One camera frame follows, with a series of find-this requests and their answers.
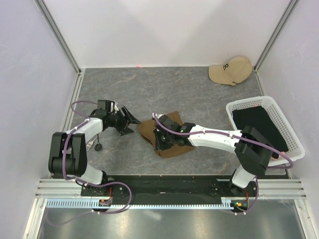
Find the brown cloth napkin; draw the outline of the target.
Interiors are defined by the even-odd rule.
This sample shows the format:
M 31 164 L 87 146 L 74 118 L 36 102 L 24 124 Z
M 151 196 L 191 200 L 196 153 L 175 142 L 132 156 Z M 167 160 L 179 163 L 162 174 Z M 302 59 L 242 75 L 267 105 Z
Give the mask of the brown cloth napkin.
M 157 140 L 154 133 L 155 128 L 156 123 L 154 119 L 142 121 L 137 125 L 139 134 L 146 142 L 153 146 L 156 155 L 164 158 L 172 158 L 193 151 L 194 148 L 191 146 L 179 146 L 177 144 L 160 149 L 159 146 L 157 146 Z

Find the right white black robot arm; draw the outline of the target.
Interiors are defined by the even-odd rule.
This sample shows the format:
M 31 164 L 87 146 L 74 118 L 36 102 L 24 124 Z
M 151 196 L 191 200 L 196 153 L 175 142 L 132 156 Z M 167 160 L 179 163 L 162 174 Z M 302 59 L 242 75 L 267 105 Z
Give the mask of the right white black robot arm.
M 252 126 L 243 130 L 217 130 L 194 123 L 169 123 L 165 130 L 155 124 L 156 146 L 160 150 L 174 145 L 191 147 L 209 147 L 235 154 L 240 166 L 235 170 L 228 190 L 234 196 L 240 196 L 255 177 L 264 176 L 272 151 L 264 148 L 273 146 L 260 132 Z

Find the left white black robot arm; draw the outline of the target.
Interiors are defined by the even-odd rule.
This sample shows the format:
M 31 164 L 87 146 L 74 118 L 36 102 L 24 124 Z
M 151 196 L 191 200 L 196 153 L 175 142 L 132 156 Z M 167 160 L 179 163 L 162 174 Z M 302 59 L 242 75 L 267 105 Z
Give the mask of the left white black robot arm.
M 104 130 L 112 127 L 123 136 L 134 131 L 131 124 L 140 124 L 126 107 L 97 108 L 78 126 L 65 132 L 52 135 L 48 170 L 60 174 L 63 179 L 77 179 L 92 185 L 92 190 L 99 196 L 109 192 L 109 181 L 105 171 L 94 168 L 88 163 L 88 142 Z

